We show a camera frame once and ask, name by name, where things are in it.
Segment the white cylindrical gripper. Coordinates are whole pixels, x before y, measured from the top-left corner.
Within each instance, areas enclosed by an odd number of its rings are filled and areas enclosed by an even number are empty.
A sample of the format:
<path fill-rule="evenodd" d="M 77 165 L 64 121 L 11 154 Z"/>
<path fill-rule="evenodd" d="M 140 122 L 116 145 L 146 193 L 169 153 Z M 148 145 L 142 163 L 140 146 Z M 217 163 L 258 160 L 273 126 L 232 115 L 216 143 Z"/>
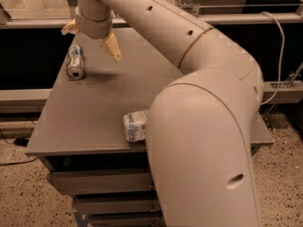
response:
<path fill-rule="evenodd" d="M 113 16 L 105 21 L 92 21 L 85 18 L 79 8 L 75 9 L 75 19 L 67 23 L 61 30 L 62 35 L 76 34 L 78 29 L 91 39 L 102 39 L 102 45 L 116 62 L 121 60 L 121 51 L 116 35 L 112 31 Z"/>

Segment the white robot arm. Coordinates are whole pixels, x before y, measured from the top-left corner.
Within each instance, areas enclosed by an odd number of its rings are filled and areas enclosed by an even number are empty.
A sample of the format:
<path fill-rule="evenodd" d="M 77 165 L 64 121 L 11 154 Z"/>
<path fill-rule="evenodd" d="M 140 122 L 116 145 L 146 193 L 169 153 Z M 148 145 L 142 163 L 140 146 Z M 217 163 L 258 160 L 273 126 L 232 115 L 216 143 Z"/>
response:
<path fill-rule="evenodd" d="M 78 0 L 75 29 L 115 46 L 115 14 L 184 74 L 154 99 L 147 122 L 167 227 L 261 227 L 250 146 L 264 88 L 258 63 L 165 0 Z"/>

